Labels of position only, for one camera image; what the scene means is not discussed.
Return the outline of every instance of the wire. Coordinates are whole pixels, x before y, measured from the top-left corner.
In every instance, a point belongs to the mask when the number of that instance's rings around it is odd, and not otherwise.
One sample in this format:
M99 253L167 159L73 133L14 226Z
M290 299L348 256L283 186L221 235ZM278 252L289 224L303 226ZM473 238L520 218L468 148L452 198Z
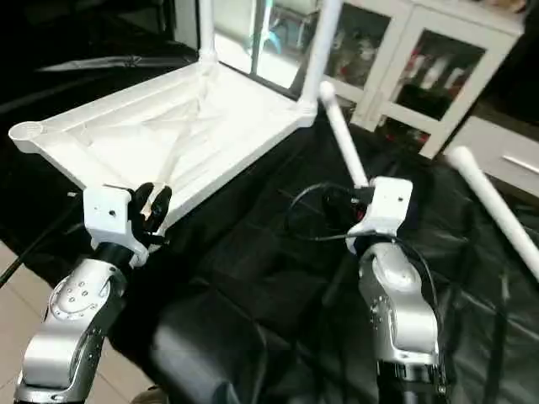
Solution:
M0 289L9 281L9 279L15 274L17 269L24 263L24 260L48 237L54 230L56 230L70 215L78 208L82 202L82 193L75 196L75 200L72 205L67 208L55 221L51 223L16 259L9 265L8 269L0 275Z
M397 236L392 236L388 234L381 234L376 231L358 231L358 232L350 232L350 233L342 233L342 234L333 234L328 236L305 236L301 233L296 232L292 226L291 226L291 214L296 208L296 206L302 201L303 198L305 198L308 194L312 193L315 190L318 189L337 189L340 190L346 194L349 194L352 198L357 199L357 195L350 189L347 189L346 187L343 187L341 185L338 185L336 183L315 183L314 185L311 185L310 187L307 187L303 189L291 202L291 204L288 206L288 209L285 214L285 229L288 231L288 233L298 239L303 240L307 242L329 242L333 240L344 240L346 238L353 238L353 237L380 237L380 238L386 238L389 242L395 242L400 247L403 248L405 252L408 251L408 255L412 253L421 266L423 267L424 273L429 280L430 284L430 292L432 294L432 302L431 306L433 309L433 312L435 313L436 322L439 325L439 331L441 329L441 322L440 322L440 313L438 312L438 297L436 294L436 287L435 287L435 281L432 276L432 273L430 272L429 265L427 264L426 260L424 259L423 255L412 245L405 242L402 238L399 238Z

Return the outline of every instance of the black plastic sheet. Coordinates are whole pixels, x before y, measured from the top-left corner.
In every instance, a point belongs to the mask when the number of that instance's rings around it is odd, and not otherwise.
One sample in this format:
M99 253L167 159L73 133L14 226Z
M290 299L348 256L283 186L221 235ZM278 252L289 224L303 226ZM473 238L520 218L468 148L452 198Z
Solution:
M400 236L434 271L451 401L536 402L539 296L526 266L452 169L361 133L355 140L368 175L414 182ZM15 167L7 167L12 180L2 173L3 193L20 187L17 176L32 181L31 168L16 173ZM68 184L56 175L50 169L47 181L55 178L63 193ZM290 136L183 218L171 229L171 246L133 274L111 341L173 402L376 402L356 258L344 242L300 242L283 229L293 196L320 181L350 185L322 121ZM32 195L31 187L19 191ZM50 194L44 204L54 200ZM536 240L536 210L508 201ZM13 211L15 203L9 208L0 228L20 251L29 237L11 215L23 212ZM315 203L310 208L313 222L324 220ZM55 242L28 264L54 284L86 241L79 235Z

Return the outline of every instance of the glass door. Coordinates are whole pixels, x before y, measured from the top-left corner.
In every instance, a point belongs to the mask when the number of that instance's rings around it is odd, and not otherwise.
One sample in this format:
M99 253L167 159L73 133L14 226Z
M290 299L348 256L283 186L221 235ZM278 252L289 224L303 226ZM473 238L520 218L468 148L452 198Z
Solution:
M299 96L322 0L215 4L220 60ZM326 69L341 98L355 105L366 89L380 84L410 9L405 0L344 1Z
M504 59L508 41L501 32L417 7L368 129L434 156Z

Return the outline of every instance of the tiled floor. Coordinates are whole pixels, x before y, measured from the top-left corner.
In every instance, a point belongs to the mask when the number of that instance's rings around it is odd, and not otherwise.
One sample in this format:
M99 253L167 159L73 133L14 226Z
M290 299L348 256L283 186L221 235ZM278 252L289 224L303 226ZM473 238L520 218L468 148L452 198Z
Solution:
M15 259L0 242L0 272ZM13 403L14 381L31 337L41 323L51 288L24 266L0 289L0 404ZM90 404L126 404L152 382L131 362L104 345Z

